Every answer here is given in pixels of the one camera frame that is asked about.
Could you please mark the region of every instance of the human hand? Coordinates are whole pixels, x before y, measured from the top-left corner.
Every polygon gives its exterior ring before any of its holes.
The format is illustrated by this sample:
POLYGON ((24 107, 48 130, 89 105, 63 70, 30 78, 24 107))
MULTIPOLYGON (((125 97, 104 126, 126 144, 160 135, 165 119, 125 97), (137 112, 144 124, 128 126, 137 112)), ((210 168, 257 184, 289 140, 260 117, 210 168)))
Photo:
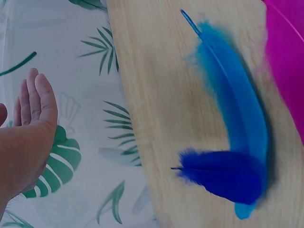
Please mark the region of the human hand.
MULTIPOLYGON (((6 118, 6 107, 0 104, 0 126, 6 118)), ((34 187, 44 172, 56 126, 53 89, 43 74, 31 69, 15 103, 13 127, 0 129, 0 218, 1 207, 34 187)))

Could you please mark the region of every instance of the plastic tablecloth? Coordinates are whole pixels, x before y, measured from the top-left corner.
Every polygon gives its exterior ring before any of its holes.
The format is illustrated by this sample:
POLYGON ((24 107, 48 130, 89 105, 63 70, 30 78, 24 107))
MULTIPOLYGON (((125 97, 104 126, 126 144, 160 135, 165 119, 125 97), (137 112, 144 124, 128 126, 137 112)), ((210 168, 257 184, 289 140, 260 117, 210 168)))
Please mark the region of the plastic tablecloth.
POLYGON ((0 0, 0 102, 36 67, 59 110, 46 172, 1 227, 157 228, 100 0, 0 0))

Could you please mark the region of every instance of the light blue feather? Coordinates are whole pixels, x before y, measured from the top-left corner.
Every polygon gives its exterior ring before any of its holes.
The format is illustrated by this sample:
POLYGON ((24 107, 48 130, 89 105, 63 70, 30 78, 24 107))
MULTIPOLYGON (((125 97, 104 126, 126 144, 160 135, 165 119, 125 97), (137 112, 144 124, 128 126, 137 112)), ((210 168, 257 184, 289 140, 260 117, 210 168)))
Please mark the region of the light blue feather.
MULTIPOLYGON (((220 29, 207 22, 196 27, 189 16, 183 10, 181 12, 201 40, 195 58, 206 72, 205 83, 215 94, 227 128, 230 149, 249 153, 266 170, 268 134, 264 113, 240 57, 220 29)), ((264 186, 266 176, 265 173, 262 178, 264 186)), ((248 218, 254 208, 255 204, 235 205, 240 219, 248 218)))

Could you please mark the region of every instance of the light wood grain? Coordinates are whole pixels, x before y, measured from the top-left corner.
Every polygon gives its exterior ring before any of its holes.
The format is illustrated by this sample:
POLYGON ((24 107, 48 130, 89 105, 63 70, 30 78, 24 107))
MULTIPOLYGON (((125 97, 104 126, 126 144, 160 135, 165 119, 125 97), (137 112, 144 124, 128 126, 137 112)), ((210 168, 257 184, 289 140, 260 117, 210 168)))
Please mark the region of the light wood grain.
POLYGON ((304 227, 303 147, 267 65, 265 6, 259 0, 108 0, 123 86, 139 153, 163 228, 304 227), (176 179, 178 151, 228 148, 214 101, 185 57, 196 34, 180 14, 225 26, 253 74, 273 130, 274 168, 265 199, 241 221, 234 204, 176 179))

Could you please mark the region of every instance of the pink plastic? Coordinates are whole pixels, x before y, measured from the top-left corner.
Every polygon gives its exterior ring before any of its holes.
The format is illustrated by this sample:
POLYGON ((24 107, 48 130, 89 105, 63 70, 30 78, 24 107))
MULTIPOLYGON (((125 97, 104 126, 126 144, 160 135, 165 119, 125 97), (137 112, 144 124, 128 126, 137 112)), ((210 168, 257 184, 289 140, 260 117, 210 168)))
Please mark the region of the pink plastic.
POLYGON ((304 144, 304 0, 265 0, 266 55, 304 144))

